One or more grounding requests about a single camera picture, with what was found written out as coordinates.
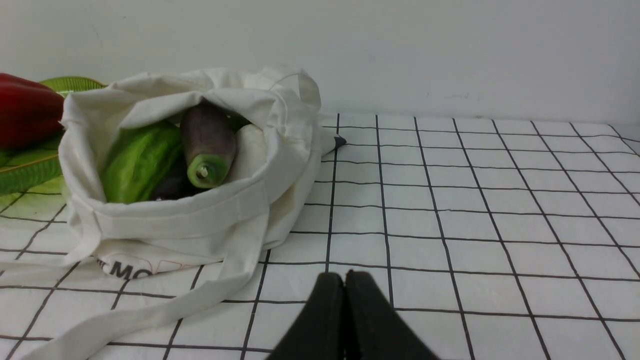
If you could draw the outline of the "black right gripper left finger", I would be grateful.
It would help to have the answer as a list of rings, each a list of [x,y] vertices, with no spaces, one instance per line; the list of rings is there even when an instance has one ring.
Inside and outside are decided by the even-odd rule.
[[[318,275],[297,318],[268,355],[269,360],[342,360],[345,287],[333,272]]]

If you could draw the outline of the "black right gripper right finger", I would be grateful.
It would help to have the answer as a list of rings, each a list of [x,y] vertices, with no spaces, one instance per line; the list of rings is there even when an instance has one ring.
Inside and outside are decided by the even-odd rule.
[[[438,360],[393,309],[370,273],[348,271],[345,292],[347,360]]]

